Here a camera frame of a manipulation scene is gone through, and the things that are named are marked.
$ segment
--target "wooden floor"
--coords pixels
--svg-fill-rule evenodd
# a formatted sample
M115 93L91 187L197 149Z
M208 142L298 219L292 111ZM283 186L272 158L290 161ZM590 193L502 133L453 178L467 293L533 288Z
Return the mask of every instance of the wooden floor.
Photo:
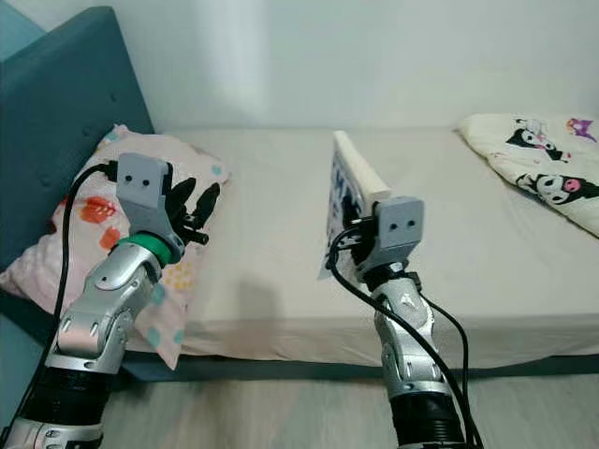
M599 375L473 381L488 449L599 448ZM146 384L112 396L102 447L397 447L376 382Z

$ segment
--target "black cable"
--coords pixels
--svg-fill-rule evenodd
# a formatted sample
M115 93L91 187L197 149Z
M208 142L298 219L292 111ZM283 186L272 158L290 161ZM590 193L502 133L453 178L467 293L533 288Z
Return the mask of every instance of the black cable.
M56 335L56 331L58 326L60 325L60 314L63 308L63 303L65 301L65 290L66 290L66 276L68 275L68 234L69 234L69 226L70 226L70 217L71 211L73 210L73 203L75 202L75 196L79 191L81 185L90 177L93 173L97 171L102 171L110 177L110 174L114 166L111 164L98 164L97 166L89 167L84 170L73 182L69 191L68 197L66 198L65 204L65 214L63 215L63 263L60 272L60 282L58 283L58 294L56 295L56 304L54 305L54 313L52 315L52 323L51 323L51 331L48 334L48 338L46 339L46 344L44 345L44 350L41 353L39 358L39 362L37 363L36 371L27 385L27 389L25 390L24 395L22 396L21 402L19 403L19 407L17 411L13 414L12 419L10 420L10 424L7 427L4 427L2 432L2 436L0 438L0 448L4 447L7 442L8 435L10 435L10 430L12 429L15 420L18 416L20 416L23 412L23 408L27 403L27 400L31 396L33 389L35 388L39 378L44 370L44 362L46 361L46 357L48 357L48 353L50 352L50 348L54 341L54 336Z
M461 348L462 348L462 359L461 359L461 393L464 395L464 401L466 402L466 408L468 409L468 416L471 421L470 426L472 427L472 431L475 436L476 444L482 447L482 439L480 437L480 433L478 432L478 427L472 417L472 411L470 409L470 399L468 396L468 373L469 373L469 344L468 344L468 336L466 335L466 331L461 326L460 322L456 320L451 313L443 309L441 306L438 306L430 299L428 299L422 292L420 292L422 298L429 303L429 305L441 313L460 333L461 338Z
M363 293L361 290L356 288L351 282L349 282L337 269L337 261L339 259L339 250L338 246L340 242L348 237L351 234L355 234L359 231L359 225L353 225L346 228L343 232L341 232L331 243L329 250L329 261L328 268L332 272L335 279L350 293L353 293L363 302L371 306L376 311L384 314L390 320L393 320L399 326L401 326L422 348L426 351L429 357L437 364L443 375L446 377L447 383L453 392L456 401L458 402L458 406L460 408L461 417L464 423L464 428L466 430L466 444L473 445L472 439L472 417L469 414L469 407L466 405L464 396L460 391L460 387L458 386L458 382L456 381L455 376L445 363L445 361L437 354L437 352L429 345L429 343L415 330L411 327L405 320L403 320L397 313L389 310L382 304L379 304L370 296Z

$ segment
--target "mattress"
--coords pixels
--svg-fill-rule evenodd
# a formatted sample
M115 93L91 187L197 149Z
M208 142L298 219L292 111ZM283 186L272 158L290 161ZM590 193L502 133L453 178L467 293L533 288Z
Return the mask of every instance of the mattress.
M332 132L168 134L232 172L211 221L183 351L380 365L373 312L332 279L317 279ZM507 185L449 129L349 136L395 195L425 201L410 269L463 323L473 367L599 352L599 240ZM456 331L438 317L434 335L457 367ZM128 348L150 350L139 339Z

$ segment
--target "cartoon character print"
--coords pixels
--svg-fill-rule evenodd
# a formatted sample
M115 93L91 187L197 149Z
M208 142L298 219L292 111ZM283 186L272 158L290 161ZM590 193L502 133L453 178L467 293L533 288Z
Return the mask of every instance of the cartoon character print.
M596 142L597 139L589 134L589 126L592 125L592 120L579 120L572 118L568 120L565 124L566 129L570 134L574 136L580 136L582 138L588 138L593 142Z
M555 144L543 132L543 124L538 120L516 119L518 129L505 143L521 148L537 148L543 150L552 161L568 162L570 153L560 152Z
M582 178L570 176L542 174L531 176L525 173L516 180L516 185L552 205L599 196L599 186Z

